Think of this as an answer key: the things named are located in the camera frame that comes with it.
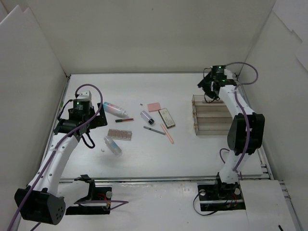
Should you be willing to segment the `pink makeup pencil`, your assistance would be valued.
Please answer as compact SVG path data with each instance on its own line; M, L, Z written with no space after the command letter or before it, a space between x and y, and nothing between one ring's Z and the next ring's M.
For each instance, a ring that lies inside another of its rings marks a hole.
M161 128L163 129L164 133L166 134L166 136L168 137L169 141L174 144L174 140L172 139L171 135L169 134L167 128L161 124Z

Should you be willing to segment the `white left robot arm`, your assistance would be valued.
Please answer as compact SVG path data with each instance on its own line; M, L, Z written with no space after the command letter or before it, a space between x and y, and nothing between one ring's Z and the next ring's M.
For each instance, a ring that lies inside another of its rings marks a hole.
M91 98L89 90L76 95L73 107L68 110L69 118L60 119L53 131L50 148L37 175L26 188L16 191L14 199L24 220L57 225L68 207L80 199L90 202L96 197L94 181L86 175L58 189L67 161L83 135L107 124L103 107L97 104L95 111Z

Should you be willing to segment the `clear blue small bottle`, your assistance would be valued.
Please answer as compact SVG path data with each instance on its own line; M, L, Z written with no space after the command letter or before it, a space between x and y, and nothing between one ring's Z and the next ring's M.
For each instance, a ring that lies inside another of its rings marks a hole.
M115 141L111 137L105 136L104 142L115 156L120 156L122 154L121 148L115 143Z

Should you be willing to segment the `pink square compact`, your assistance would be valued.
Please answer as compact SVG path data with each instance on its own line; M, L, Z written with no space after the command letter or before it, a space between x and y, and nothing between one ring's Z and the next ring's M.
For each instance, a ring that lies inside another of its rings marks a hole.
M156 111L161 110L161 105L160 103L150 103L150 104L147 104L147 108L149 112L156 112Z

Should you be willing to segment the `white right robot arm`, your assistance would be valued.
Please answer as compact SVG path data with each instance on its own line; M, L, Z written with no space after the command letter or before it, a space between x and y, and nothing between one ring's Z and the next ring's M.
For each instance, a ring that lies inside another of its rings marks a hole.
M226 197L238 183L247 159L262 146L265 117L256 113L239 92L240 84L227 75L227 65L214 65L198 83L205 96L220 99L226 105L233 121L227 135L228 158L217 175L213 193L218 198Z

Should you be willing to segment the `gold rectangular makeup case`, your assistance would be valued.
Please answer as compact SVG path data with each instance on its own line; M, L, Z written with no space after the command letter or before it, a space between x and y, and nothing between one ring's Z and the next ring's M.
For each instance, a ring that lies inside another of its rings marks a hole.
M166 108L160 109L158 113L161 116L167 129L175 127L176 124Z

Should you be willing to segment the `grey eyeliner pencil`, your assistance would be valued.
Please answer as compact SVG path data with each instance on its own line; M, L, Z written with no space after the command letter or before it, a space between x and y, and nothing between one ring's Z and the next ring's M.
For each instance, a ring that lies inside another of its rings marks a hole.
M150 131L153 131L155 133L161 134L161 135L166 135L165 132L162 132L162 131L159 131L159 130L156 130L156 129L153 129L153 128L150 128L150 127L147 127L147 126L143 126L143 128L147 129L147 130L150 130Z

